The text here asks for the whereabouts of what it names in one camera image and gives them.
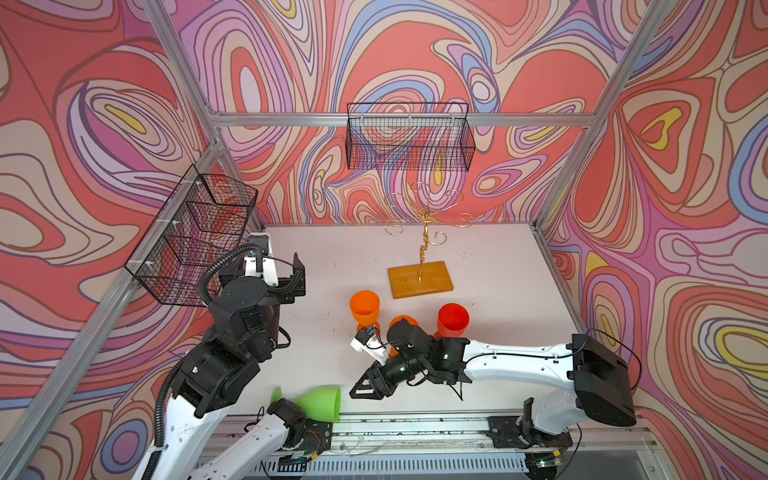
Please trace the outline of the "orange wine glass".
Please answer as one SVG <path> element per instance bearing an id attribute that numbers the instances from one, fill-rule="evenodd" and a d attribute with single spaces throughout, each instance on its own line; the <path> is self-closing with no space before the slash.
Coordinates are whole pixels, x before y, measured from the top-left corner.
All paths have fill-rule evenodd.
<path id="1" fill-rule="evenodd" d="M 378 323 L 380 315 L 380 298 L 370 290 L 355 293 L 349 301 L 350 311 L 357 323 L 356 332 L 374 328 L 381 331 Z"/>
<path id="2" fill-rule="evenodd" d="M 418 326 L 419 323 L 410 316 L 399 316 L 390 322 L 387 340 L 392 357 L 397 356 L 401 348 L 408 347 L 410 336 L 414 328 Z"/>

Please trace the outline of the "green wine glass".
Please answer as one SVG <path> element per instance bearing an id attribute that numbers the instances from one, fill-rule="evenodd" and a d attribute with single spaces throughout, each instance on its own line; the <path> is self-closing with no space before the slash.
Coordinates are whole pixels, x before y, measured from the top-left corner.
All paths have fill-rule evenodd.
<path id="1" fill-rule="evenodd" d="M 336 423 L 340 418 L 341 391 L 338 387 L 320 387 L 304 395 L 287 399 L 280 387 L 276 387 L 267 408 L 269 415 L 275 415 L 288 425 L 296 425 L 307 419 L 325 423 Z"/>

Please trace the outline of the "red wine glass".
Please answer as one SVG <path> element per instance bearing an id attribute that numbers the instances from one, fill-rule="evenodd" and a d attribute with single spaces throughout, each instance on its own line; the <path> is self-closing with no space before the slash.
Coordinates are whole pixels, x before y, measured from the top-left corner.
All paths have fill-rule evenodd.
<path id="1" fill-rule="evenodd" d="M 448 303 L 443 305 L 437 317 L 436 338 L 462 337 L 470 324 L 470 314 L 461 305 Z"/>

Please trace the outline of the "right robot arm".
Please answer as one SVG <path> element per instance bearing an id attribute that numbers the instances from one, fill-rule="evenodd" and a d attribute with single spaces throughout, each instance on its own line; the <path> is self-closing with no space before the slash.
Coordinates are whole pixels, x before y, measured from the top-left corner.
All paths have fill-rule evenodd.
<path id="1" fill-rule="evenodd" d="M 506 346 L 436 338 L 400 319 L 385 339 L 360 331 L 351 344 L 374 359 L 349 392 L 356 400 L 383 400 L 401 384 L 423 382 L 448 386 L 457 395 L 464 385 L 482 381 L 550 387 L 543 398 L 527 398 L 521 415 L 490 419 L 487 435 L 498 448 L 549 446 L 585 420 L 612 427 L 637 422 L 627 362 L 587 334 L 564 344 Z"/>

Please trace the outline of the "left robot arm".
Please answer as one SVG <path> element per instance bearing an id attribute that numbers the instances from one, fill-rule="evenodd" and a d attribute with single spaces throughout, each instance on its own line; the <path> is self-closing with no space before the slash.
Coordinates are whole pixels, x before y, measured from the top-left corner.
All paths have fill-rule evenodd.
<path id="1" fill-rule="evenodd" d="M 332 445 L 339 419 L 340 391 L 317 389 L 297 401 L 277 395 L 259 420 L 223 453 L 200 463 L 208 440 L 275 351 L 280 308 L 306 293 L 306 269 L 299 258 L 279 277 L 278 258 L 266 234 L 214 260 L 202 273 L 197 293 L 213 324 L 201 342 L 166 376 L 154 408 L 154 441 L 136 479 L 242 479 L 268 456 L 284 451 L 286 463 L 307 464 Z"/>

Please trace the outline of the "wooden rack base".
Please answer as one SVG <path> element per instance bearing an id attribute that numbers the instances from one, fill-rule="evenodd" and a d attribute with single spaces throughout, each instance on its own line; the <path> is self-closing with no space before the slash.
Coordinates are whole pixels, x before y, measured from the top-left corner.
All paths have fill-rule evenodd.
<path id="1" fill-rule="evenodd" d="M 388 278 L 395 300 L 454 290 L 444 261 L 389 268 Z"/>

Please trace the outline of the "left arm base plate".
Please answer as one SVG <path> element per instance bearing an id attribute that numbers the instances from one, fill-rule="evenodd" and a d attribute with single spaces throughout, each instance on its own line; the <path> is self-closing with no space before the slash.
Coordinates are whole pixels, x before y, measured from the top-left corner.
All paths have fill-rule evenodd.
<path id="1" fill-rule="evenodd" d="M 309 465 L 332 446 L 334 424 L 306 420 L 302 429 L 291 431 L 287 443 L 260 462 L 260 471 L 268 478 L 300 479 Z"/>

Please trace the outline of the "aluminium mounting rail front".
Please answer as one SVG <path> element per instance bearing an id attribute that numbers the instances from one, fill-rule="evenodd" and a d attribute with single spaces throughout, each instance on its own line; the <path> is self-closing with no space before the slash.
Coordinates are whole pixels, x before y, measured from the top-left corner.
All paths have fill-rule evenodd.
<path id="1" fill-rule="evenodd" d="M 647 428 L 616 429 L 584 422 L 571 427 L 573 445 L 495 448 L 484 435 L 486 412 L 350 414 L 334 423 L 331 448 L 300 479 L 393 479 L 405 476 L 523 479 L 665 479 Z M 255 419 L 225 421 L 199 458 L 206 463 L 238 440 Z"/>

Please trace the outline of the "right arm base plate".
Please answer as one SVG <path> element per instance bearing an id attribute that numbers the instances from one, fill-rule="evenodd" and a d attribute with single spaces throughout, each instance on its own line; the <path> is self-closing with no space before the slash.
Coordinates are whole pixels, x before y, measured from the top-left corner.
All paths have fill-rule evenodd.
<path id="1" fill-rule="evenodd" d="M 554 448 L 565 450 L 573 445 L 571 434 L 563 431 L 552 435 L 537 429 L 533 421 L 522 416 L 491 416 L 484 432 L 495 448 Z"/>

